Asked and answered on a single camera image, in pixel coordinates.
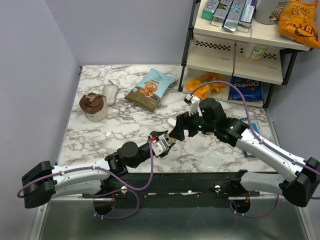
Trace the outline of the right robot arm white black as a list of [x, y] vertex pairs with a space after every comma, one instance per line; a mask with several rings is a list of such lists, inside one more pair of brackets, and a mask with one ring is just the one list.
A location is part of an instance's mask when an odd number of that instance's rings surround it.
[[199, 132], [212, 133], [219, 141], [252, 154], [277, 172], [241, 172], [230, 183], [230, 191], [236, 196], [247, 191], [268, 192], [304, 208], [320, 184], [320, 162], [317, 159], [304, 159], [274, 145], [259, 135], [249, 122], [227, 117], [221, 103], [213, 98], [190, 103], [189, 111], [176, 117], [169, 137], [183, 141], [184, 131], [188, 131], [189, 137]]

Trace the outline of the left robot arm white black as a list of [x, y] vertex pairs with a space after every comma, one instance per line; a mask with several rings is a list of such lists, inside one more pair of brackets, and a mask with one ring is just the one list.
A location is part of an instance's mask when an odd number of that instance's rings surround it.
[[22, 187], [17, 197], [24, 200], [27, 209], [74, 194], [107, 197], [111, 191], [107, 179], [119, 180], [127, 174], [127, 168], [136, 168], [146, 160], [166, 156], [175, 143], [176, 139], [167, 131], [153, 131], [143, 145], [127, 141], [115, 153], [93, 162], [58, 166], [42, 161], [21, 178]]

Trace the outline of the beige earbud charging case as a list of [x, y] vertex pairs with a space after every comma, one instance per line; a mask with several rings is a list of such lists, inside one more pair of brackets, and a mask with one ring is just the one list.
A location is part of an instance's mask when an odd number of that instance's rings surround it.
[[168, 134], [164, 135], [164, 139], [165, 139], [168, 146], [173, 146], [176, 143], [176, 139], [170, 137]]

